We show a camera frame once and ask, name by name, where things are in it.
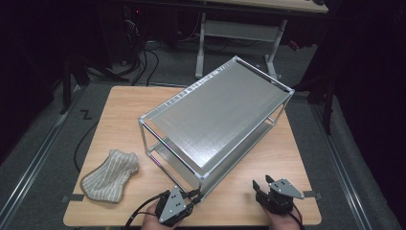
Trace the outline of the black metal stand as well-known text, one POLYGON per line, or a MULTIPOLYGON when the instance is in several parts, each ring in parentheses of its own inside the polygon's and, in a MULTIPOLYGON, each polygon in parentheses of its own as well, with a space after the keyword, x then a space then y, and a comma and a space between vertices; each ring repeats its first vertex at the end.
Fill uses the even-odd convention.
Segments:
POLYGON ((333 112, 334 78, 328 76, 315 76, 310 80, 302 80, 293 85, 296 92, 307 92, 306 100, 309 104, 321 105, 323 107, 322 125, 324 131, 330 135, 330 119, 333 112))
POLYGON ((73 105, 71 78, 75 79, 78 86, 87 86, 90 83, 90 78, 87 73, 88 67, 95 69, 96 71, 100 72, 102 75, 108 77, 113 81, 126 81, 126 79, 120 77, 118 74, 114 74, 101 65, 98 65, 96 62, 80 55, 68 55, 63 62, 63 67, 63 107, 61 113, 66 113, 68 109, 73 105))

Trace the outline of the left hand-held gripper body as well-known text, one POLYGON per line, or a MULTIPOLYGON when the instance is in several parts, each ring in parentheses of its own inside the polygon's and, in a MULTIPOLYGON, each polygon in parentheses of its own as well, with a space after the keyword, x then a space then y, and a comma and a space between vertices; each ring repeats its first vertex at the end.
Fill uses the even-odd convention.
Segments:
POLYGON ((192 205, 185 203, 188 195, 174 186, 160 198, 155 209, 155 215, 160 224, 172 227, 192 213, 192 205))

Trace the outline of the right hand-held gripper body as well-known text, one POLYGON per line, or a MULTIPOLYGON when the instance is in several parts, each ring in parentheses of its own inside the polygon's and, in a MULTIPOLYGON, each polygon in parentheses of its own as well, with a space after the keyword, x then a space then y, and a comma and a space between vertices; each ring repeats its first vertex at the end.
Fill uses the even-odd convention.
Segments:
POLYGON ((256 201, 272 214, 288 214, 293 210, 294 198, 305 198, 286 178, 268 184, 268 187, 266 196, 256 193, 256 201))

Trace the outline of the grey two-tier rack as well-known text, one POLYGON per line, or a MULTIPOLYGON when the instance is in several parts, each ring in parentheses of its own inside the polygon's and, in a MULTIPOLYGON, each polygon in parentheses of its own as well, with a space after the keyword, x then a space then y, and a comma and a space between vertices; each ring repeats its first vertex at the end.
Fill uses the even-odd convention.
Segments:
POLYGON ((146 155, 207 196, 279 120, 294 90, 240 57, 139 118, 146 155))

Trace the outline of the desk with white legs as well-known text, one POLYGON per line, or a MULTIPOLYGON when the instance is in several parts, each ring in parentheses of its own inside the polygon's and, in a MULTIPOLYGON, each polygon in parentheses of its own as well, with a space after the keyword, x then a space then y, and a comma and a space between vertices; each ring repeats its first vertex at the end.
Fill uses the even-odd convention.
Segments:
MULTIPOLYGON (((203 5, 208 3, 224 3, 236 6, 258 8, 259 10, 275 12, 299 12, 299 13, 328 13, 328 7, 319 0, 204 0, 203 5)), ((284 34, 287 19, 281 19, 277 26, 265 26, 248 22, 229 22, 221 20, 208 20, 206 13, 201 13, 199 49, 196 58, 195 77, 199 80, 203 77, 204 69, 204 45, 205 37, 235 38, 251 41, 268 42, 272 44, 269 54, 264 56, 267 71, 270 75, 276 75, 273 60, 279 48, 284 34)))

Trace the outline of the dark computer tower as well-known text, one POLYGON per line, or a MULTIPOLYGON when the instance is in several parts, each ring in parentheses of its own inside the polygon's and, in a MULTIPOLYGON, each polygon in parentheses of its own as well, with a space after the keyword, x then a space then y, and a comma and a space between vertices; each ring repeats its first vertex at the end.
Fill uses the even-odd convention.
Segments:
POLYGON ((123 6, 124 32, 128 41, 129 57, 134 58, 139 50, 143 33, 143 15, 139 7, 123 6))

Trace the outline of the person's left hand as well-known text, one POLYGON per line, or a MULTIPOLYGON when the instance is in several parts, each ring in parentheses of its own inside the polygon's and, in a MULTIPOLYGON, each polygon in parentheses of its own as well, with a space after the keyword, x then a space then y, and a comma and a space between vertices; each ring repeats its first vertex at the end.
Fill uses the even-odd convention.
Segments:
POLYGON ((174 230, 180 225, 181 221, 178 221, 172 227, 161 224, 158 218, 154 216, 156 207, 157 203, 153 203, 147 208, 147 214, 144 216, 141 230, 174 230))

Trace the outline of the person's right hand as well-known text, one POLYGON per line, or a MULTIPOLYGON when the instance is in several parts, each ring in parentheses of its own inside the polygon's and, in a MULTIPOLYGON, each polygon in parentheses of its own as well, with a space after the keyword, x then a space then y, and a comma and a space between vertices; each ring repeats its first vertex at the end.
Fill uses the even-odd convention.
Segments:
POLYGON ((274 215, 265 208, 262 210, 268 216, 272 230, 301 230, 299 223, 291 216, 274 215))

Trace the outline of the metal floor rail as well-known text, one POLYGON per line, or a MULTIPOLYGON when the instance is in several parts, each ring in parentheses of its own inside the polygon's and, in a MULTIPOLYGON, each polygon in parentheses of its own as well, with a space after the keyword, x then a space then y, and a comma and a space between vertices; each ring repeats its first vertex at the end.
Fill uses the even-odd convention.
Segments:
POLYGON ((350 207, 352 215, 358 225, 359 230, 371 230, 369 219, 365 216, 364 207, 360 196, 356 191, 348 171, 340 157, 339 151, 330 134, 326 132, 322 121, 322 113, 318 105, 310 106, 311 113, 316 120, 318 128, 321 130, 325 142, 327 143, 328 154, 330 156, 332 167, 337 175, 340 186, 345 195, 347 204, 350 207))
POLYGON ((59 101, 63 96, 59 88, 56 99, 34 119, 0 166, 0 228, 6 229, 12 220, 46 161, 71 107, 85 89, 85 86, 75 86, 71 104, 65 106, 59 101))

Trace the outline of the beige striped cleaning mitt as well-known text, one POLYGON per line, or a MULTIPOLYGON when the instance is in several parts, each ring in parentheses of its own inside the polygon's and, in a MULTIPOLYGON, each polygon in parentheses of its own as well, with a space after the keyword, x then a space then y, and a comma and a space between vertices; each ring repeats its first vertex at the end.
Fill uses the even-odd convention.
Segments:
POLYGON ((97 201, 118 203, 129 177, 138 171, 138 157, 112 149, 104 162, 87 174, 80 182, 84 194, 97 201))

